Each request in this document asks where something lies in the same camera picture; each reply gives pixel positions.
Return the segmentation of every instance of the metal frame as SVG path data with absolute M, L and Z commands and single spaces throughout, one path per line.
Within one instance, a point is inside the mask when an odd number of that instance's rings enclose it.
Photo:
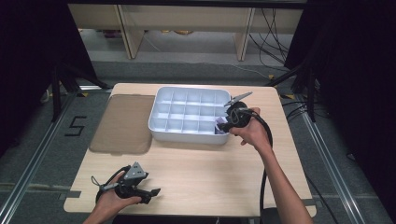
M 300 95 L 296 95 L 297 101 L 302 101 L 303 97 Z M 343 176 L 338 169 L 337 164 L 335 163 L 334 159 L 332 158 L 332 154 L 330 153 L 329 149 L 327 148 L 326 143 L 323 140 L 323 137 L 318 130 L 318 126 L 315 122 L 311 121 L 307 113 L 303 113 L 304 122 L 308 131 L 311 133 L 311 136 L 317 146 L 318 152 L 320 157 L 323 159 L 323 163 L 332 179 L 332 183 L 334 184 L 335 189 L 340 196 L 341 202 L 343 203 L 346 213 L 349 216 L 351 223 L 366 223 L 359 206 L 353 197 L 352 193 L 347 186 L 347 183 Z
M 69 94 L 66 96 L 63 106 L 64 109 L 60 113 L 59 117 L 50 124 L 49 129 L 47 130 L 39 146 L 35 150 L 35 154 L 27 164 L 19 181 L 17 182 L 11 193 L 8 195 L 6 202 L 3 203 L 0 211 L 0 220 L 2 224 L 8 223 L 12 219 L 14 213 L 18 208 L 18 205 L 20 204 L 24 196 L 24 193 L 28 189 L 29 184 L 32 181 L 35 173 L 37 172 L 41 162 L 44 160 L 44 157 L 47 154 L 50 144 L 52 143 L 52 140 L 55 134 L 57 133 L 59 126 L 62 124 L 64 120 L 64 115 L 67 109 L 72 104 L 76 96 L 77 96 L 76 93 Z
M 67 0 L 68 4 L 179 6 L 179 7 L 267 7 L 302 9 L 323 7 L 329 2 L 307 3 L 307 0 Z

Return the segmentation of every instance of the human hand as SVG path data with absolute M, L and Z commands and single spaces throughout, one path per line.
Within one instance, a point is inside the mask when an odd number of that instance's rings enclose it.
M 258 107 L 251 108 L 256 114 L 260 115 L 261 110 Z M 250 122 L 244 128 L 231 128 L 230 133 L 242 137 L 241 145 L 250 144 L 256 150 L 272 150 L 267 131 L 262 124 L 255 118 L 251 118 Z
M 114 177 L 110 184 L 116 183 L 122 176 L 123 172 Z M 102 193 L 96 206 L 93 208 L 90 216 L 85 220 L 84 224 L 98 224 L 110 220 L 117 213 L 128 205 L 140 203 L 140 197 L 131 197 L 127 199 L 120 198 L 114 189 L 107 190 Z

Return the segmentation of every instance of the wrist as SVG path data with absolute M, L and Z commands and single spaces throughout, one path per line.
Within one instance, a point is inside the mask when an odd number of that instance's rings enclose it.
M 270 155 L 274 155 L 274 151 L 272 150 L 269 143 L 263 143 L 263 144 L 260 144 L 259 146 L 255 146 L 254 148 L 264 158 L 267 158 Z

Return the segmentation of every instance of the white plastic organizer tray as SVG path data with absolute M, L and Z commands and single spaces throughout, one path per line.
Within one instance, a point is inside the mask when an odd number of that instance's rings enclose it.
M 153 138 L 162 141 L 224 144 L 227 133 L 216 133 L 216 119 L 226 117 L 224 90 L 162 87 L 148 120 Z

